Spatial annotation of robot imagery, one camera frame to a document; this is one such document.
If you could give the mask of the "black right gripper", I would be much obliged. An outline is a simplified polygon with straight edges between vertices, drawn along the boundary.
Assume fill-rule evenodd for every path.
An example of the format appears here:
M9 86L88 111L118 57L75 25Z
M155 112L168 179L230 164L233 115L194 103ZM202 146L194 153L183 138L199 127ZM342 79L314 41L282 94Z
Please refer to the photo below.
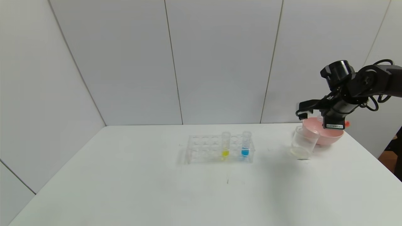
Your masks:
M343 99L330 102L329 106L323 109L323 127L329 130L344 130L346 116L358 106L358 104L350 104Z

